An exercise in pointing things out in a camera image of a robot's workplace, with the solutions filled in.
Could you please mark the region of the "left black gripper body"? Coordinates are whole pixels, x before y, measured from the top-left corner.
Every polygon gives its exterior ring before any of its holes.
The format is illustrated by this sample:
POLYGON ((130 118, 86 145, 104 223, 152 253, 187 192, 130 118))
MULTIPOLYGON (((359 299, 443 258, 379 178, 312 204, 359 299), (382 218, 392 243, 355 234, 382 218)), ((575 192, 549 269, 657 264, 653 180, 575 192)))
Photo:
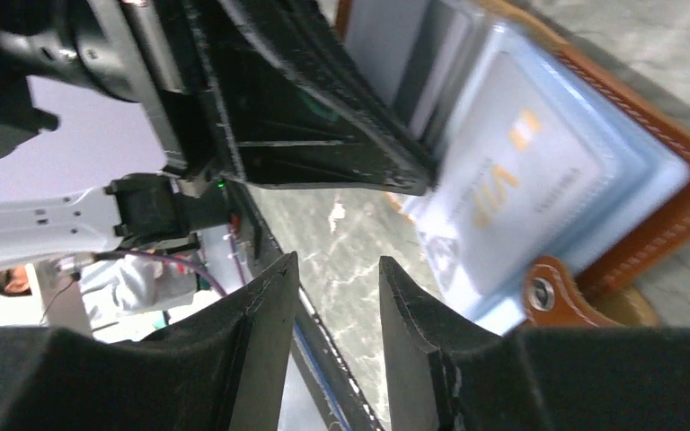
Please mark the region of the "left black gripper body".
POLYGON ((244 176, 193 1, 0 1, 0 159, 58 128, 31 76, 138 104, 169 175, 244 176))

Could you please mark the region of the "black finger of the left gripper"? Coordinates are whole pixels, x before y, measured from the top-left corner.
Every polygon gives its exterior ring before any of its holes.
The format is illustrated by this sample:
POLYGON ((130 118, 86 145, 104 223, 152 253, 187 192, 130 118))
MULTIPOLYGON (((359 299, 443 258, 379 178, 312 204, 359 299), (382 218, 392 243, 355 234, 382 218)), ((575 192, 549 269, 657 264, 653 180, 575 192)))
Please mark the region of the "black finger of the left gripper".
POLYGON ((437 165, 359 72, 315 1, 187 1, 217 163, 265 189, 424 193, 437 165))

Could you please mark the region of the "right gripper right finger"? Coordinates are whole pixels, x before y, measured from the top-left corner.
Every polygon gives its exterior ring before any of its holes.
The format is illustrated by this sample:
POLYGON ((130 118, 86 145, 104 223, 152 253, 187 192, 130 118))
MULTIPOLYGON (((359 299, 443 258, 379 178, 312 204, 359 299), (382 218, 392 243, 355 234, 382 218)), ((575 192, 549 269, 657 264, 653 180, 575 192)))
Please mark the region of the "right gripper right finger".
POLYGON ((690 430, 690 329, 489 332, 379 261, 395 430, 690 430))

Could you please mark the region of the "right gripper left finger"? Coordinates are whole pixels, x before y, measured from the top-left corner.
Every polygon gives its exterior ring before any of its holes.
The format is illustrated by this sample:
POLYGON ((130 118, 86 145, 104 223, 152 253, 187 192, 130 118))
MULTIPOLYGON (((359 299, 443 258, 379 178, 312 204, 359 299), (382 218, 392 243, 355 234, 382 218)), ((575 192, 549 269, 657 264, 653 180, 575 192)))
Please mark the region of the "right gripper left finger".
POLYGON ((298 288, 292 252, 137 342, 2 327, 0 430, 274 430, 298 288))

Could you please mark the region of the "dark credit card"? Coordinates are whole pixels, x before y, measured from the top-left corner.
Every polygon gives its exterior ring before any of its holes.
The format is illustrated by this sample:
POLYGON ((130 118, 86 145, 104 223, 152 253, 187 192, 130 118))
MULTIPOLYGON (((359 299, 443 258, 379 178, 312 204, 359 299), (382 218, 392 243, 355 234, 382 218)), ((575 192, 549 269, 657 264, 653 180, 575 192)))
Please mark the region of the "dark credit card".
POLYGON ((473 19, 448 1, 426 6, 394 99, 396 113, 414 137, 424 135, 472 26, 473 19))

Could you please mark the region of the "brown leather card holder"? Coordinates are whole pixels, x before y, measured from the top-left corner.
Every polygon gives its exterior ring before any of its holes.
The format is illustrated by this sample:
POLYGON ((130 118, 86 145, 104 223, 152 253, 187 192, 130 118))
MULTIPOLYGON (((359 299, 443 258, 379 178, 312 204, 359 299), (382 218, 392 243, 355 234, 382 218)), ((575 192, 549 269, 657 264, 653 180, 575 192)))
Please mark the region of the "brown leather card holder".
MULTIPOLYGON (((429 2, 339 1, 335 5, 337 32, 378 96, 394 111, 429 2)), ((511 1, 448 2, 471 17, 473 26, 424 135, 418 139, 410 131, 438 162, 438 179, 417 197, 391 196, 417 232, 443 301, 497 334, 517 327, 657 325, 657 314, 632 283, 690 241, 690 132, 526 7, 511 1), (449 143, 500 52, 553 70, 548 94, 563 89, 577 101, 566 114, 581 124, 582 132, 606 140, 616 158, 616 172, 608 188, 503 289, 471 302, 447 293, 459 272, 452 241, 423 232, 417 222, 438 189, 449 143)))

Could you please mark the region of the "white VIP credit card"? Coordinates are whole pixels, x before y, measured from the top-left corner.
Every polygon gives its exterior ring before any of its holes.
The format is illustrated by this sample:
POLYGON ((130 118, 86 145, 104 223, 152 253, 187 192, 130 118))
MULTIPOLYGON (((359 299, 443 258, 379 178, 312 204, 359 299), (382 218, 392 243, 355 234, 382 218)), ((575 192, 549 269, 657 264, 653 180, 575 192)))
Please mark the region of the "white VIP credit card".
POLYGON ((436 193, 417 224, 452 241, 459 272, 447 293, 494 295, 599 193, 616 172, 602 137, 581 131, 553 70, 500 52, 454 133, 436 193))

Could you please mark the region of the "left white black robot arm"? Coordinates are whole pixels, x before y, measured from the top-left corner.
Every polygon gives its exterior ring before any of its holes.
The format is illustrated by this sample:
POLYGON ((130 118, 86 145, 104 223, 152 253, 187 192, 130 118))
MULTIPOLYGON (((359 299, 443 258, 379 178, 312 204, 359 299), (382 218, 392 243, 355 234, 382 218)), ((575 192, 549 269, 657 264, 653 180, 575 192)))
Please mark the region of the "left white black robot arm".
POLYGON ((0 270, 185 238, 214 223, 216 180, 420 195, 437 178, 314 1, 0 1, 0 160, 58 128, 31 75, 139 104, 164 167, 0 202, 0 270))

